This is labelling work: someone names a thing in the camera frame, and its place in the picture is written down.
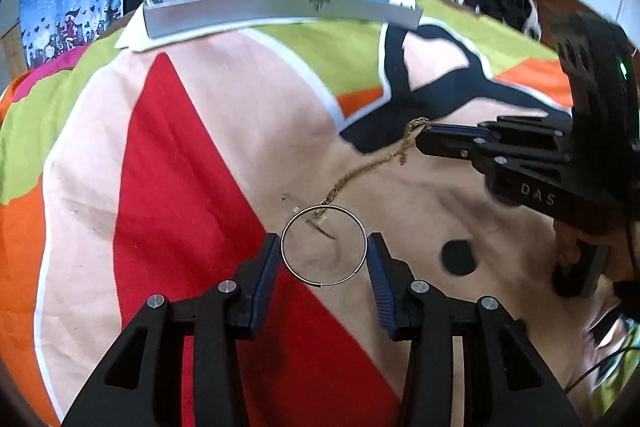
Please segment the person right hand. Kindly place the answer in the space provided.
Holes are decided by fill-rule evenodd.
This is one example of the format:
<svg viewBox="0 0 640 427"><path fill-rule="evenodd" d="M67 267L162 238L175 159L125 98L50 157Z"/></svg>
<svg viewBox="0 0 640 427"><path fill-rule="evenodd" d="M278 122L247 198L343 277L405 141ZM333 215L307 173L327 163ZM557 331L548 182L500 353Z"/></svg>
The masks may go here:
<svg viewBox="0 0 640 427"><path fill-rule="evenodd" d="M625 225L605 235L589 235L562 223L553 222L556 251L561 265L574 265L582 257L578 242L605 246L610 250L603 274L612 282L633 281L639 277L639 225Z"/></svg>

